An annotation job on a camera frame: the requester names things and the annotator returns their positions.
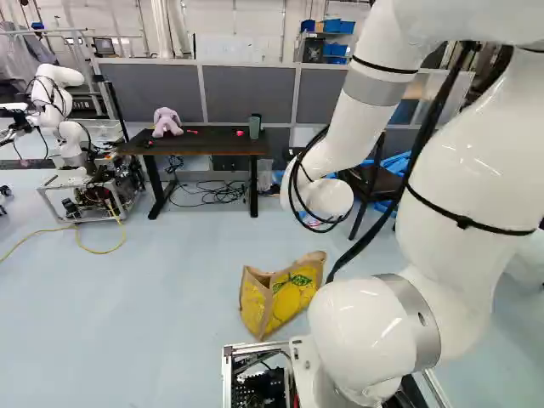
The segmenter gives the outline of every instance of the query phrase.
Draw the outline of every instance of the pink stuffed animal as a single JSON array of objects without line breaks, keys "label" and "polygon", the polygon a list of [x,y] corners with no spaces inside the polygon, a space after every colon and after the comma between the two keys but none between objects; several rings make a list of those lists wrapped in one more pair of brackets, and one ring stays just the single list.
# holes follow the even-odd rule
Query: pink stuffed animal
[{"label": "pink stuffed animal", "polygon": [[155,130],[153,131],[154,138],[161,138],[168,130],[174,135],[184,133],[180,128],[181,121],[179,120],[178,112],[170,108],[157,109],[153,115],[153,122],[155,123]]}]

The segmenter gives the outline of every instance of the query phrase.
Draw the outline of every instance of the light blue floor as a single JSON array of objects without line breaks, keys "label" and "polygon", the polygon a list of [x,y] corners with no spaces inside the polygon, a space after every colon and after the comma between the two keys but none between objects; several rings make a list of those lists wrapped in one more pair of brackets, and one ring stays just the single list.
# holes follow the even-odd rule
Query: light blue floor
[{"label": "light blue floor", "polygon": [[[52,172],[0,172],[14,190],[0,254],[57,226],[34,190]],[[238,311],[242,266],[283,269],[320,249],[327,271],[349,247],[350,221],[316,235],[276,199],[259,203],[256,219],[235,204],[169,207],[151,222],[148,193],[126,222],[127,243],[110,255],[84,252],[70,230],[23,244],[0,264],[0,406],[220,407],[222,346],[253,342]],[[361,231],[376,217],[369,211]],[[82,226],[96,249],[119,237],[114,223]],[[389,225],[337,278],[404,266]],[[442,387],[454,407],[544,406],[544,293],[504,275],[495,309],[478,347],[436,369]],[[271,339],[306,332],[302,314]]]}]

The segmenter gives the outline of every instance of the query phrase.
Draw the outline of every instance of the yellow bag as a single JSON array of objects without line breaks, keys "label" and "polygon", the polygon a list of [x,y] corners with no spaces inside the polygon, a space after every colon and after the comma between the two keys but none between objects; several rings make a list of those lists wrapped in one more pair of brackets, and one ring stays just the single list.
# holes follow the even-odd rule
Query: yellow bag
[{"label": "yellow bag", "polygon": [[321,286],[326,253],[307,253],[289,268],[266,273],[244,266],[240,285],[241,319],[263,340],[308,307]]}]

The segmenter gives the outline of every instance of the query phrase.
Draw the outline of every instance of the blue bin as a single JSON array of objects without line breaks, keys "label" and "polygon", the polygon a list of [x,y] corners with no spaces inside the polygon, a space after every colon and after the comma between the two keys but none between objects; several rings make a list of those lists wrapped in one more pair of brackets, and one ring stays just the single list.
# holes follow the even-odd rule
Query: blue bin
[{"label": "blue bin", "polygon": [[347,51],[348,51],[347,45],[333,43],[333,44],[330,44],[329,52],[328,53],[323,52],[323,54],[334,55],[338,57],[345,57]]},{"label": "blue bin", "polygon": [[354,21],[341,21],[340,30],[338,31],[346,33],[346,34],[353,34],[354,30],[355,30]]},{"label": "blue bin", "polygon": [[348,63],[348,59],[345,57],[329,57],[328,61],[329,64],[346,65]]},{"label": "blue bin", "polygon": [[340,19],[323,20],[323,32],[340,32],[340,28],[342,28]]},{"label": "blue bin", "polygon": [[304,31],[314,32],[315,20],[305,20],[302,23],[300,23],[300,32],[304,32]]},{"label": "blue bin", "polygon": [[323,55],[332,55],[332,44],[328,42],[323,44]]}]

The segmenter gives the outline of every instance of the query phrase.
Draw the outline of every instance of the table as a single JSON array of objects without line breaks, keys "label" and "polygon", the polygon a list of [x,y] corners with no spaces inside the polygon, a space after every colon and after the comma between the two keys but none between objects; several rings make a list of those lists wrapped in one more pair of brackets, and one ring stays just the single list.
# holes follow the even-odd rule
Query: table
[{"label": "table", "polygon": [[[147,167],[151,187],[155,195],[155,204],[151,208],[148,219],[156,219],[168,197],[176,187],[176,180],[171,180],[166,189],[162,188],[161,178],[156,167],[155,156],[249,156],[250,157],[250,186],[249,213],[253,218],[258,216],[257,205],[257,158],[266,155],[268,144],[264,140],[265,130],[257,140],[249,139],[249,127],[231,126],[183,126],[184,134],[153,139],[153,130],[144,129],[129,142],[117,147],[120,155],[142,155]],[[237,136],[236,131],[243,131]]]}]

